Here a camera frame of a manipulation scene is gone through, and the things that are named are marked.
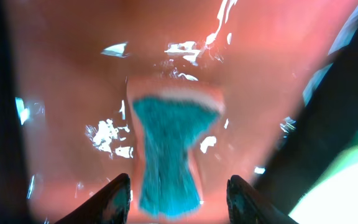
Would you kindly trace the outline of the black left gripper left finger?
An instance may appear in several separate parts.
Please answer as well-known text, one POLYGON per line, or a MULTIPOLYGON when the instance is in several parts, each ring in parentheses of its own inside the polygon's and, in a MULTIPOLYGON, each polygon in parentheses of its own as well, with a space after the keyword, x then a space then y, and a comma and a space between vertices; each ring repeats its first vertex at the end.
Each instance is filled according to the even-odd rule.
POLYGON ((122 173, 56 224, 126 224, 130 204, 131 180, 122 173))

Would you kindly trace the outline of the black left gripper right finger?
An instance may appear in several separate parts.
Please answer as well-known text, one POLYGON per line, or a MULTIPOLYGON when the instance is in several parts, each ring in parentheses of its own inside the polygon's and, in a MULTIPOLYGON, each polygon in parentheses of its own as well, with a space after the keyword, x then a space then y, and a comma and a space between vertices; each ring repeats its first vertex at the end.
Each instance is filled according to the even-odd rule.
POLYGON ((226 200, 230 224, 298 224, 239 175, 227 181, 226 200))

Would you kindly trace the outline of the yellow plate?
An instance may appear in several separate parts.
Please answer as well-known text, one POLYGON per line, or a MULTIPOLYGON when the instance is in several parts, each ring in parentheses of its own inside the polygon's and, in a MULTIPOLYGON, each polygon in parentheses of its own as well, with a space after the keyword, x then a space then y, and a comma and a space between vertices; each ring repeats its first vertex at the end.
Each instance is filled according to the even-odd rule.
POLYGON ((358 224, 358 145, 335 158, 289 216, 301 224, 358 224))

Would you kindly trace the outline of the green and orange sponge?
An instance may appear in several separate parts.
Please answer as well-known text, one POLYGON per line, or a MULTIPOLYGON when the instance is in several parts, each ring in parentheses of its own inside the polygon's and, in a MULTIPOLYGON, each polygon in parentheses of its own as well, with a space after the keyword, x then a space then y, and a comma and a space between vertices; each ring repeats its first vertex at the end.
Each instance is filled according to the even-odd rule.
POLYGON ((152 218, 195 213, 203 191, 192 148, 225 110, 214 85, 171 78, 131 78, 127 101, 136 138, 134 200, 152 218))

